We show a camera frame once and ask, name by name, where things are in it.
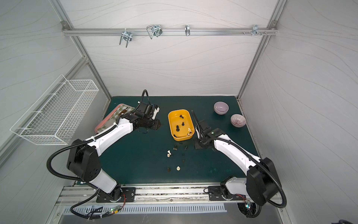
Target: ceramic bowl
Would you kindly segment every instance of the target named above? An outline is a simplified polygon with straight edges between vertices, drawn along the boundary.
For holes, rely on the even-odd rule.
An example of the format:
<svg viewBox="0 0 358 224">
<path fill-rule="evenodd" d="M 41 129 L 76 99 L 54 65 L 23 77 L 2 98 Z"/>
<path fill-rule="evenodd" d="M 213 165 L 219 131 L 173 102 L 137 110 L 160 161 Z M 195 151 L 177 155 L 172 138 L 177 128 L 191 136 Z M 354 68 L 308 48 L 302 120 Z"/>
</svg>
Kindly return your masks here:
<svg viewBox="0 0 358 224">
<path fill-rule="evenodd" d="M 240 114 L 234 114 L 231 116 L 231 124 L 237 128 L 241 128 L 246 124 L 246 118 Z"/>
<path fill-rule="evenodd" d="M 229 106 L 226 103 L 219 101 L 214 104 L 214 111 L 217 114 L 223 115 L 229 111 Z"/>
</svg>

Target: dark green table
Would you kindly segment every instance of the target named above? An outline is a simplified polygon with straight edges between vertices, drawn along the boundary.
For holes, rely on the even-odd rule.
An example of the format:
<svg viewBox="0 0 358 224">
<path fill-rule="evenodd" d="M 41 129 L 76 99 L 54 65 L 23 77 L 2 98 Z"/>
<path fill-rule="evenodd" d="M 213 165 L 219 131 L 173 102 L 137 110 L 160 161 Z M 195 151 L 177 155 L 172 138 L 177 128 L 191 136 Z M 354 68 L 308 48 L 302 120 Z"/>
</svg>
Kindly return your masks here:
<svg viewBox="0 0 358 224">
<path fill-rule="evenodd" d="M 121 103 L 135 107 L 138 100 L 138 96 L 112 97 L 106 115 Z M 121 184 L 152 184 L 220 182 L 230 175 L 245 177 L 241 169 L 223 153 L 211 149 L 196 150 L 193 138 L 183 141 L 183 144 L 175 141 L 168 122 L 168 113 L 172 110 L 194 110 L 199 121 L 205 119 L 212 128 L 222 129 L 237 144 L 257 155 L 247 127 L 235 128 L 230 123 L 231 115 L 241 114 L 234 96 L 152 96 L 150 100 L 160 108 L 157 118 L 161 127 L 150 129 L 147 134 L 134 130 L 101 155 L 102 168 L 112 178 Z M 227 114 L 214 112 L 213 106 L 217 101 L 229 105 Z M 174 145 L 177 145 L 177 151 L 173 150 Z M 168 150 L 173 157 L 167 157 Z"/>
</svg>

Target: metal floor panel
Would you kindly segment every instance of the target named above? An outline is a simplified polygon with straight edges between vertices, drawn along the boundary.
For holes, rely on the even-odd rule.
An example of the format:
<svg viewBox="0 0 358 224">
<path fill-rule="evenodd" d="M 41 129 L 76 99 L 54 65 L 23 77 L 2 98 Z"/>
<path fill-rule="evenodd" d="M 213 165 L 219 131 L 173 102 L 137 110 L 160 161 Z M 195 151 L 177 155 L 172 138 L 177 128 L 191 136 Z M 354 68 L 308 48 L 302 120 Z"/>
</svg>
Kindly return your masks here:
<svg viewBox="0 0 358 224">
<path fill-rule="evenodd" d="M 115 214 L 103 219 L 88 221 L 75 215 L 63 215 L 60 224 L 281 224 L 278 210 L 272 205 L 264 205 L 261 214 L 254 219 L 242 215 L 236 203 L 225 203 L 223 213 L 199 214 Z"/>
</svg>

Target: metal hook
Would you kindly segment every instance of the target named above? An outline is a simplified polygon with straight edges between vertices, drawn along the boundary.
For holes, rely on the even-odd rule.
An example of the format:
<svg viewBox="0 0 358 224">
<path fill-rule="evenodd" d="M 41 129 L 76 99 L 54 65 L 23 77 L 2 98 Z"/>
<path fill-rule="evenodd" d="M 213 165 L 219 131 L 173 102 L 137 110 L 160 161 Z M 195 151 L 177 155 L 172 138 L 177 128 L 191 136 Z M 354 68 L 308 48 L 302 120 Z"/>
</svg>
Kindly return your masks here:
<svg viewBox="0 0 358 224">
<path fill-rule="evenodd" d="M 149 37 L 151 39 L 153 39 L 154 34 L 155 34 L 156 37 L 159 37 L 163 33 L 163 31 L 161 30 L 160 25 L 149 25 L 149 26 L 147 26 L 147 32 L 148 32 Z"/>
<path fill-rule="evenodd" d="M 185 36 L 190 36 L 190 26 L 185 25 Z"/>
<path fill-rule="evenodd" d="M 254 25 L 253 28 L 252 28 L 252 31 L 250 32 L 252 36 L 255 35 L 255 34 L 257 34 L 257 35 L 262 34 L 259 31 L 257 31 L 257 29 L 258 29 L 258 25 Z"/>
<path fill-rule="evenodd" d="M 119 45 L 121 45 L 122 40 L 125 40 L 127 42 L 126 47 L 128 47 L 128 43 L 132 41 L 132 37 L 132 34 L 125 30 L 124 32 L 122 32 L 121 39 L 119 40 Z"/>
</svg>

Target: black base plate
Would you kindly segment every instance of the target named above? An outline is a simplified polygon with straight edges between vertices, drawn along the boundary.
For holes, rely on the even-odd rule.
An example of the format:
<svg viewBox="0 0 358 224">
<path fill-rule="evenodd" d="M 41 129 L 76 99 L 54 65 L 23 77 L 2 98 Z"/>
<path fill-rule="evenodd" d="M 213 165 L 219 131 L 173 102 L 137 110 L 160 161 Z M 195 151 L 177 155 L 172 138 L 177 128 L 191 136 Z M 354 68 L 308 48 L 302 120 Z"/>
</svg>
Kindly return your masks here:
<svg viewBox="0 0 358 224">
<path fill-rule="evenodd" d="M 126 196 L 126 202 L 133 202 L 135 196 L 135 187 L 122 187 L 123 194 Z M 97 203 L 111 202 L 110 198 L 106 194 L 97 196 Z M 124 202 L 124 197 L 121 197 L 117 202 Z"/>
<path fill-rule="evenodd" d="M 242 197 L 229 194 L 230 198 L 226 199 L 222 196 L 220 186 L 208 186 L 209 201 L 242 201 Z"/>
</svg>

